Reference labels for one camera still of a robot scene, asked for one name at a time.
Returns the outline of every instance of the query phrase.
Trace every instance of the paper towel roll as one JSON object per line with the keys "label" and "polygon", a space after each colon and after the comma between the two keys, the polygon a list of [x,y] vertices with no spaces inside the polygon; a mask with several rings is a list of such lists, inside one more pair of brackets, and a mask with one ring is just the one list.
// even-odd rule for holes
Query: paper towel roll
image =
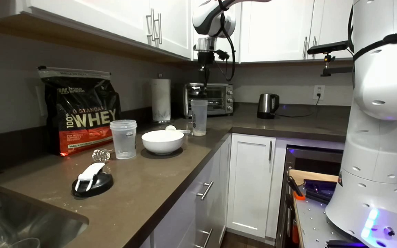
{"label": "paper towel roll", "polygon": [[151,97],[154,121],[171,119],[171,81],[167,79],[151,79]]}

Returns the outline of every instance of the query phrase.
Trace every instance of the clear plastic shaker cup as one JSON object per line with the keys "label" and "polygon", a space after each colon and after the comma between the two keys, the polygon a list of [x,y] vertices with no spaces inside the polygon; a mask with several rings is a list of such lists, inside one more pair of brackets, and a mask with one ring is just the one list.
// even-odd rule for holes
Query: clear plastic shaker cup
{"label": "clear plastic shaker cup", "polygon": [[206,119],[208,117],[207,100],[191,100],[192,134],[203,136],[206,134]]}
{"label": "clear plastic shaker cup", "polygon": [[136,127],[134,120],[110,122],[117,159],[128,159],[136,155]]}

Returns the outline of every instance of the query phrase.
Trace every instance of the black protein bag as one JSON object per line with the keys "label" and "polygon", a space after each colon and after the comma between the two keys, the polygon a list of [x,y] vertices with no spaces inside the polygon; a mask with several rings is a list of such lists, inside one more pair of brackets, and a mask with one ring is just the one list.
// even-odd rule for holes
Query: black protein bag
{"label": "black protein bag", "polygon": [[109,72],[39,66],[38,73],[52,153],[67,156],[110,142],[109,124],[120,119],[120,101]]}

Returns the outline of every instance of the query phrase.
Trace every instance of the gray countertop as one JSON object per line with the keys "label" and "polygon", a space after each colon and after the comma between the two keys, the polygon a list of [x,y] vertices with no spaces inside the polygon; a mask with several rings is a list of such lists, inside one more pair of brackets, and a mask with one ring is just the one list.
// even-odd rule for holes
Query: gray countertop
{"label": "gray countertop", "polygon": [[[282,105],[278,113],[304,115],[311,111],[314,113],[306,117],[262,120],[256,117],[256,104],[241,104],[233,116],[209,117],[205,136],[187,136],[181,151],[164,159],[149,154],[142,144],[143,133],[165,127],[154,126],[138,133],[136,157],[112,160],[104,167],[113,175],[115,185],[84,200],[71,196],[70,189],[79,173],[90,165],[92,151],[69,157],[46,155],[8,169],[0,174],[0,190],[21,193],[32,202],[59,209],[83,222],[88,219],[87,229],[68,244],[69,248],[139,247],[231,131],[345,141],[349,107]],[[173,125],[186,129],[190,121],[178,119]],[[113,144],[103,147],[112,149]]]}

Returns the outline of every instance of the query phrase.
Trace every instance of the backsplash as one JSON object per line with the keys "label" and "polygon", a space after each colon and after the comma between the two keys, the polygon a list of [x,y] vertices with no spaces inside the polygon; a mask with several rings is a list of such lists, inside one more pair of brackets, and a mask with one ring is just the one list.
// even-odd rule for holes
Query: backsplash
{"label": "backsplash", "polygon": [[[325,85],[324,100],[319,101],[319,105],[350,106],[353,95],[352,74],[320,77],[322,71],[323,66],[319,63],[318,65],[280,65],[278,63],[237,65],[234,78],[230,83],[234,85],[236,102],[258,102],[260,94],[274,93],[280,96],[280,103],[314,105],[316,103],[316,100],[312,99],[314,85]],[[197,82],[198,76],[197,69],[184,72],[184,78],[188,82]],[[218,69],[211,69],[209,82],[227,83]]]}
{"label": "backsplash", "polygon": [[162,72],[173,81],[181,69],[99,52],[0,34],[0,133],[45,125],[37,86],[44,86],[39,65],[111,72],[111,82],[120,95],[122,111],[151,106],[149,79]]}

